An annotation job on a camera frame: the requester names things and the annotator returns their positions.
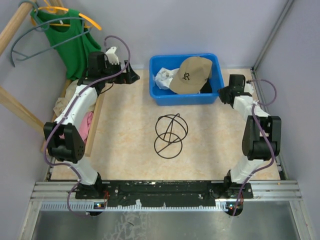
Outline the blue plastic bin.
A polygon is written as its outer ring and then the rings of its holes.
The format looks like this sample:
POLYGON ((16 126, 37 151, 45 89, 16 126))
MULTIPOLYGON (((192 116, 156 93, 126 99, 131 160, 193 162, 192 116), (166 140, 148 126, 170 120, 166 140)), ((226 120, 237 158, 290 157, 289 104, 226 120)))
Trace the blue plastic bin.
POLYGON ((218 57, 213 53, 155 55, 149 60, 149 94, 159 106, 206 105, 212 104, 219 96, 218 90, 224 87, 218 57), (165 68, 177 69, 189 57, 203 57, 212 61, 211 78, 208 91, 197 94, 176 94, 171 90, 160 89, 155 83, 156 74, 165 68))

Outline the tan cap with R logo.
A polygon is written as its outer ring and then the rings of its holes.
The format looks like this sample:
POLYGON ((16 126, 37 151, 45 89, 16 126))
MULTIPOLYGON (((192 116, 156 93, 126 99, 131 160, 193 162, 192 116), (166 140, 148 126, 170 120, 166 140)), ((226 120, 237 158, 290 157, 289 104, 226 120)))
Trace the tan cap with R logo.
POLYGON ((182 62, 170 82, 169 89, 179 95, 198 94, 212 74, 213 62, 192 56, 182 62))

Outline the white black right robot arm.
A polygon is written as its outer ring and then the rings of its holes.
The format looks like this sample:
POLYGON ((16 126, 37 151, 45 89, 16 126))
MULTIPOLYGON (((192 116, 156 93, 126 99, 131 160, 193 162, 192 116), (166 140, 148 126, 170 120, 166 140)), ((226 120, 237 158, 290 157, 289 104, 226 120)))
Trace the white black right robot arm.
POLYGON ((257 172, 269 168, 275 162, 281 149, 282 120, 272 116, 254 99, 253 80, 244 75, 231 74, 228 86, 218 90, 222 103, 230 105, 245 120, 241 143, 243 157, 228 172, 229 182, 223 185, 223 192, 229 198, 235 198, 257 172))

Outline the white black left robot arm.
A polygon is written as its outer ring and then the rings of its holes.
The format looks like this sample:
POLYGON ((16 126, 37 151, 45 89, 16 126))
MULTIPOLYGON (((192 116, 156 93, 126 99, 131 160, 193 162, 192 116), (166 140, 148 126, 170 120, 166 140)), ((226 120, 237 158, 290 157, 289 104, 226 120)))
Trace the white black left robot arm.
POLYGON ((95 199, 103 195, 104 186, 97 182, 99 174, 85 156, 81 123, 107 83, 132 84, 140 78, 132 71, 128 60, 121 66, 116 50, 113 46, 106 52, 95 51, 88 55, 88 66, 77 81, 71 100, 62 113, 53 122, 46 122, 43 128, 45 152, 58 161, 57 166, 71 168, 78 182, 87 186, 87 194, 95 199))

